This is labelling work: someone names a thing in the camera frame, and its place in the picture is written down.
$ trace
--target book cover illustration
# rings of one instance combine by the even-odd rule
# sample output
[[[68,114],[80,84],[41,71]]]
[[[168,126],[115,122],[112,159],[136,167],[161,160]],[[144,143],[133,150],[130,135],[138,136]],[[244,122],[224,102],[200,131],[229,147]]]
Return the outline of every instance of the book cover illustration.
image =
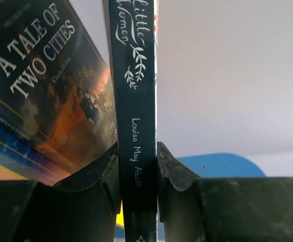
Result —
[[[116,141],[110,70],[68,1],[0,1],[0,116],[70,173]]]
[[[70,175],[1,126],[0,165],[24,178],[47,185],[54,185]]]
[[[155,6],[153,0],[109,0],[120,179],[128,241],[156,241],[157,234]]]

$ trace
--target book spine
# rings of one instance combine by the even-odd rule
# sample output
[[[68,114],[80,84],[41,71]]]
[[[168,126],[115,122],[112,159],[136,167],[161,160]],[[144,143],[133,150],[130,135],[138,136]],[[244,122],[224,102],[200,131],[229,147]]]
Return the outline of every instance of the book spine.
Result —
[[[0,124],[7,124],[0,118]],[[46,185],[53,185],[67,177],[64,171],[42,154],[31,148],[0,125],[0,165],[27,179],[38,180]]]
[[[2,116],[0,116],[0,125],[5,127],[9,132],[14,134],[17,138],[19,138],[21,140],[27,140],[27,141],[31,140],[29,136],[24,134],[21,130],[17,129],[15,126],[13,126],[11,123],[9,123]]]
[[[120,185],[127,241],[156,241],[153,0],[109,0]]]

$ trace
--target blue object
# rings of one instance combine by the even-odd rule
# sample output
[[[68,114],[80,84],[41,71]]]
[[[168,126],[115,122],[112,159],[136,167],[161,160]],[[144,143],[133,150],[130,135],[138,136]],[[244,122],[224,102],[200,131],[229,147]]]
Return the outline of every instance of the blue object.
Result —
[[[197,155],[178,160],[201,177],[265,177],[255,163],[235,154]]]

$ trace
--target a tale of two cities book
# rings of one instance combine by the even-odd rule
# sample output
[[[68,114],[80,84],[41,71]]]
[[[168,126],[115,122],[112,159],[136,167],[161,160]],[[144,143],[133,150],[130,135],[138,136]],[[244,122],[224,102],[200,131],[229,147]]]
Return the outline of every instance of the a tale of two cities book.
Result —
[[[70,173],[116,141],[110,70],[68,1],[0,1],[0,116]]]

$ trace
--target white ceiling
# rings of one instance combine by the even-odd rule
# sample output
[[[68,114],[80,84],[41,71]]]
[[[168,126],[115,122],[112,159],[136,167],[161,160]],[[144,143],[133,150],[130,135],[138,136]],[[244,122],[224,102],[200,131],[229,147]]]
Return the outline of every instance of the white ceiling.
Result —
[[[108,62],[101,0],[72,0]],[[293,151],[293,0],[161,0],[158,140],[177,156]]]

